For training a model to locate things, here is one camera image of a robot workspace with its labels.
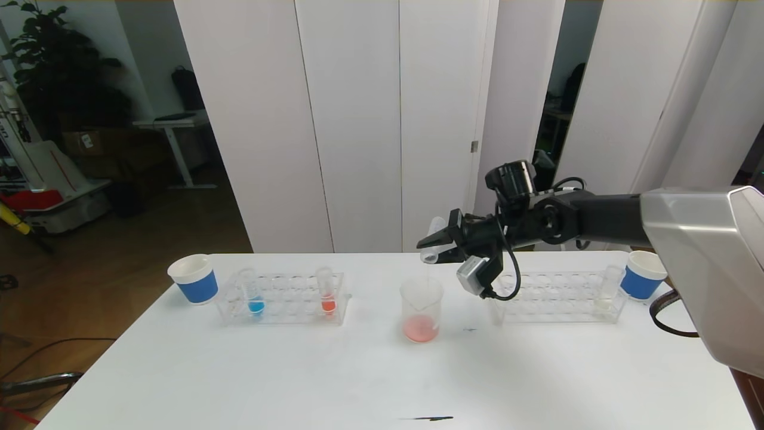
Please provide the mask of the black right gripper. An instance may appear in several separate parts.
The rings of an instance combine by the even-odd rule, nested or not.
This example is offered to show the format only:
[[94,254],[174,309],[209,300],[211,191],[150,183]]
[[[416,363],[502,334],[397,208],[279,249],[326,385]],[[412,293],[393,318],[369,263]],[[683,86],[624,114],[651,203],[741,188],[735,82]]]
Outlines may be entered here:
[[[455,247],[445,247],[453,243]],[[417,248],[436,247],[435,264],[465,262],[470,256],[501,258],[504,250],[503,228],[498,218],[461,210],[451,210],[448,226],[431,232],[417,242]]]

